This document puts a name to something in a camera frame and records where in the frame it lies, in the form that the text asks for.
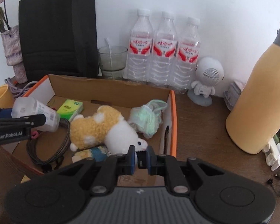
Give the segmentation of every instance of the white plastic bottle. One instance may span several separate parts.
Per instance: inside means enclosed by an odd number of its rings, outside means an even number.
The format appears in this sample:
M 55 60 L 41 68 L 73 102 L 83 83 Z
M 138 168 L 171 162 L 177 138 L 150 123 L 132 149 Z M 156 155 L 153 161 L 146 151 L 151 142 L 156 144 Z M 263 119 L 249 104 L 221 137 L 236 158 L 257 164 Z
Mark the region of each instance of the white plastic bottle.
M 55 132 L 58 129 L 60 115 L 55 110 L 37 101 L 33 97 L 21 97 L 15 100 L 11 112 L 12 118 L 20 118 L 35 114 L 44 114 L 46 117 L 45 124 L 36 129 L 50 132 Z
M 195 78 L 195 69 L 200 47 L 198 26 L 200 20 L 188 18 L 187 26 L 178 41 L 176 59 L 170 69 L 170 88 L 184 94 Z
M 169 82 L 169 68 L 174 60 L 177 44 L 173 19 L 173 14 L 163 12 L 161 23 L 155 32 L 148 76 L 148 81 L 154 85 L 166 86 Z
M 127 77 L 131 81 L 147 81 L 153 27 L 149 21 L 149 10 L 138 9 L 138 20 L 134 25 L 127 56 Z

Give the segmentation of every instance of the yellow-green package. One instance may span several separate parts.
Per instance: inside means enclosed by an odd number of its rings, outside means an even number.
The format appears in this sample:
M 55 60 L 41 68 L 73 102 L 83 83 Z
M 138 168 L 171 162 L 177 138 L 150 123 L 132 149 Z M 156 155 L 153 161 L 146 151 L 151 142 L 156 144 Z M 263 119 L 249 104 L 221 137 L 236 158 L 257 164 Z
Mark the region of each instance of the yellow-green package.
M 82 112 L 83 110 L 83 103 L 71 99 L 67 99 L 63 105 L 57 110 L 57 113 L 60 114 L 61 118 L 72 120 Z

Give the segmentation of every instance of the yellow fur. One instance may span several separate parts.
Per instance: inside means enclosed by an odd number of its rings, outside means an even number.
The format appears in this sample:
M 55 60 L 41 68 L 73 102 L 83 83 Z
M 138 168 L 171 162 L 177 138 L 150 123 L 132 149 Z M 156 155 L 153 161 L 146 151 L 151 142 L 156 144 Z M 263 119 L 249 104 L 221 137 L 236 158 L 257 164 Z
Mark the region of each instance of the yellow fur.
M 104 114 L 104 120 L 101 123 L 97 123 L 94 117 L 100 113 Z M 70 139 L 80 150 L 100 145 L 109 130 L 116 125 L 121 118 L 123 119 L 118 110 L 111 106 L 101 106 L 93 116 L 72 121 L 70 126 Z M 96 142 L 93 144 L 86 144 L 84 139 L 88 136 L 94 137 Z

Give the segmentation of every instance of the wooden desk surface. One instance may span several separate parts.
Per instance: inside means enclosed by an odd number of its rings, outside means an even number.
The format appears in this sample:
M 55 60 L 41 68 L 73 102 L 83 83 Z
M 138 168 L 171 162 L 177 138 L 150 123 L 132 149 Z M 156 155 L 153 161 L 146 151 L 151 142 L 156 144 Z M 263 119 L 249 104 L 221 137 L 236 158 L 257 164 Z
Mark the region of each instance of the wooden desk surface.
M 264 185 L 267 179 L 273 178 L 273 173 L 265 164 L 263 153 L 249 155 L 240 150 L 228 137 L 225 119 L 229 111 L 223 99 L 213 98 L 213 105 L 204 108 L 195 105 L 186 95 L 176 95 L 176 105 L 178 160 L 195 156 Z M 0 148 L 0 224 L 10 223 L 4 212 L 4 196 L 21 181 L 24 174 L 33 176 L 17 166 Z M 278 189 L 279 183 L 276 179 L 274 185 Z M 277 206 L 270 224 L 280 224 L 280 198 L 276 197 L 276 200 Z

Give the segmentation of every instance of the red and white label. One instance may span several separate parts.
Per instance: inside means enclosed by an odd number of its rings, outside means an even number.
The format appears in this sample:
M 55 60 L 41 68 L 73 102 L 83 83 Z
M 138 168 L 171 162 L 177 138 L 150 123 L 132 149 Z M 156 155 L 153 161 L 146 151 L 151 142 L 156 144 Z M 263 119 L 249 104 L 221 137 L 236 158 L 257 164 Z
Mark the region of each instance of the red and white label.
M 130 37 L 129 52 L 132 54 L 149 55 L 152 39 Z
M 153 54 L 161 57 L 174 57 L 176 41 L 159 39 L 153 43 Z
M 189 63 L 195 63 L 198 58 L 198 47 L 194 44 L 178 44 L 178 56 L 177 58 L 182 61 L 186 61 Z

